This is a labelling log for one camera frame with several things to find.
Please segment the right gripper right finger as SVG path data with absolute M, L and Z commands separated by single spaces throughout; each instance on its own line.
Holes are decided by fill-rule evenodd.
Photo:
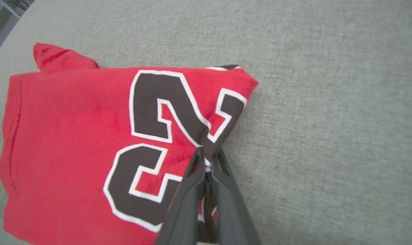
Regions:
M 212 193 L 217 204 L 219 245 L 261 245 L 222 148 L 212 158 Z

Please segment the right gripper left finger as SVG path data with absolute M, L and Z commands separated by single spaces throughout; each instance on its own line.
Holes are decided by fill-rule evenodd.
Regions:
M 203 147 L 195 149 L 183 175 L 155 245 L 196 245 L 199 202 L 205 179 Z

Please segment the red jersey shirt white sleeves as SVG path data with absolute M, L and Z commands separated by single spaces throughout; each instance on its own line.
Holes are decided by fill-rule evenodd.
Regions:
M 100 68 L 36 43 L 10 77 L 3 228 L 33 245 L 153 245 L 194 151 L 205 185 L 195 245 L 218 245 L 212 157 L 258 85 L 239 65 Z

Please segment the grey fabric sofa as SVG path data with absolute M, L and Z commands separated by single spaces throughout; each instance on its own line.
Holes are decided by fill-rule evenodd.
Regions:
M 103 67 L 241 65 L 223 144 L 263 245 L 412 245 L 412 0 L 36 0 L 0 47 L 1 122 L 35 42 Z M 3 229 L 0 245 L 27 245 Z

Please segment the white shelf board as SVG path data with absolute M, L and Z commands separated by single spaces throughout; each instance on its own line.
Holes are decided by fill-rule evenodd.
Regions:
M 15 17 L 21 18 L 35 0 L 0 0 L 0 4 Z

